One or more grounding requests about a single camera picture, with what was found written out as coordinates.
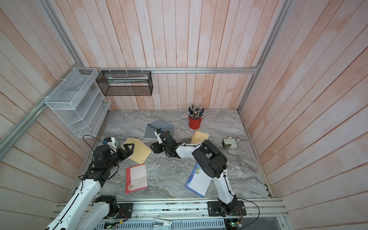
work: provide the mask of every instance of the cable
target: cable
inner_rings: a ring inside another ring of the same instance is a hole
[[[109,178],[108,178],[108,180],[109,180],[109,179],[111,179],[111,178],[113,178],[113,176],[115,176],[115,174],[117,173],[117,171],[118,171],[118,170],[119,170],[119,165],[117,165],[117,170],[116,170],[116,172],[115,172],[111,177],[109,177]]]
[[[147,124],[149,127],[155,129],[155,130],[158,130],[158,128],[156,128],[155,126],[151,125],[151,124]]]
[[[244,227],[242,227],[242,228],[238,229],[238,230],[242,230],[242,229],[244,229],[245,227],[247,227],[247,226],[249,226],[249,225],[253,224],[253,223],[258,219],[258,217],[259,217],[259,215],[260,215],[260,213],[261,213],[261,212],[260,212],[260,210],[259,210],[258,205],[256,205],[254,202],[249,201],[249,200],[244,199],[244,198],[236,197],[235,195],[233,195],[233,194],[231,193],[231,191],[230,191],[229,185],[227,184],[227,181],[226,181],[226,175],[225,175],[225,174],[224,174],[224,178],[225,178],[226,186],[227,186],[227,189],[228,189],[228,191],[229,191],[230,195],[232,195],[232,196],[233,196],[233,197],[235,197],[235,198],[238,198],[238,199],[241,199],[241,200],[245,200],[245,201],[251,202],[251,203],[253,203],[255,206],[257,206],[257,208],[258,208],[258,216],[257,216],[257,218],[256,218],[255,220],[253,220],[251,223],[249,223],[249,224],[245,225]]]
[[[93,208],[93,203],[95,203],[96,202],[96,200],[98,199],[99,197],[97,197],[93,202],[92,202],[92,208]]]
[[[215,167],[217,170],[219,170],[221,173],[224,173],[224,171],[221,171],[221,170],[220,170],[219,168],[217,168],[216,166],[214,166],[214,167]]]
[[[91,135],[84,135],[84,136],[82,136],[83,141],[92,149],[92,151],[93,151],[93,148],[88,144],[88,142],[86,142],[86,140],[84,139],[84,137],[93,137],[93,138],[96,138],[99,142],[102,143],[102,141],[100,141],[97,137],[94,137],[94,136],[91,136]]]
[[[237,208],[240,212],[240,222],[243,224],[243,214],[241,213],[241,210],[239,208]]]
[[[188,144],[185,144],[185,143],[182,143],[180,144],[179,146],[192,146],[192,147],[197,147],[198,145],[201,145],[201,144],[197,144],[197,145],[188,145]]]
[[[120,216],[120,211],[121,211],[121,213],[124,215],[124,212],[123,212],[122,210],[119,210],[119,215],[117,215],[117,217],[116,217],[116,221],[115,221],[115,228],[116,228],[117,220],[118,220],[118,218],[119,218],[119,216]]]
[[[104,145],[108,145],[108,144],[104,144]],[[111,145],[109,145],[110,147],[112,147]],[[112,147],[112,148],[114,148],[115,149],[115,152],[117,152],[117,150],[116,150],[116,148],[115,147]]]
[[[260,212],[260,210],[259,210],[258,205],[256,205],[254,202],[249,201],[249,200],[244,199],[244,198],[240,198],[240,197],[237,197],[237,198],[238,198],[238,199],[241,199],[241,200],[245,200],[245,201],[251,202],[251,203],[253,203],[255,206],[257,206],[257,208],[258,208],[258,216],[257,216],[257,218],[256,218],[255,220],[253,220],[252,222],[250,222],[249,224],[245,225],[244,227],[242,227],[242,228],[238,229],[238,230],[242,230],[242,229],[244,229],[245,227],[247,227],[247,226],[249,226],[249,225],[253,224],[253,223],[258,219],[259,214],[260,214],[261,212]]]
[[[81,176],[79,176],[79,177],[78,177],[78,178],[81,180],[81,182],[82,182],[81,191],[82,191],[82,188],[83,188],[83,180],[82,180],[82,178],[80,178],[80,177],[82,177],[82,176],[84,176],[84,175],[81,175]]]

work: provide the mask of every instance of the marble floor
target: marble floor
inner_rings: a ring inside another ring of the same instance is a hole
[[[126,138],[139,138],[147,146],[156,139],[143,138],[146,125],[164,120],[175,125],[174,139],[190,143],[194,130],[188,126],[188,113],[185,110],[132,110],[111,111],[102,137],[115,137],[120,144]],[[234,110],[206,111],[198,131],[208,133],[212,141],[227,157],[227,171],[231,187],[238,197],[267,197],[262,176],[255,162],[255,156],[245,134],[240,116]],[[237,148],[224,150],[222,139],[239,139]],[[128,198],[200,198],[184,187],[196,162],[192,159],[169,158],[164,153],[151,153],[145,161],[148,188],[125,194],[125,169],[137,165],[131,159],[120,163],[117,174],[108,180],[97,196],[115,195],[117,199]],[[205,198],[217,198],[213,181]]]

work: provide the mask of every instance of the wire basket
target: wire basket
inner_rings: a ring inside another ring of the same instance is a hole
[[[51,109],[75,110],[97,77],[96,69],[76,68],[46,101]]]
[[[151,96],[150,71],[103,70],[96,80],[105,96]]]
[[[96,69],[76,68],[46,101],[77,137],[96,136],[111,105],[90,89],[96,77]]]

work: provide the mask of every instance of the pencil sharpener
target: pencil sharpener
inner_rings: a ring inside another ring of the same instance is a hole
[[[237,147],[235,139],[233,139],[232,137],[223,139],[222,147],[224,149],[235,149]]]

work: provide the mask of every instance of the wooden wall panel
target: wooden wall panel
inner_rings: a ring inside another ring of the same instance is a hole
[[[98,10],[89,7],[90,12]],[[93,26],[104,28],[100,18],[94,19]],[[73,65],[37,0],[1,1],[0,138]],[[0,162],[2,227],[16,222],[18,229],[45,228],[56,203],[65,201],[88,152],[89,146],[46,109]]]
[[[367,227],[367,10],[295,1],[241,111],[295,229]]]
[[[86,66],[251,67],[284,0],[50,2]],[[110,99],[112,109],[184,109],[193,103],[237,108],[249,79],[248,74],[158,74],[152,96]]]

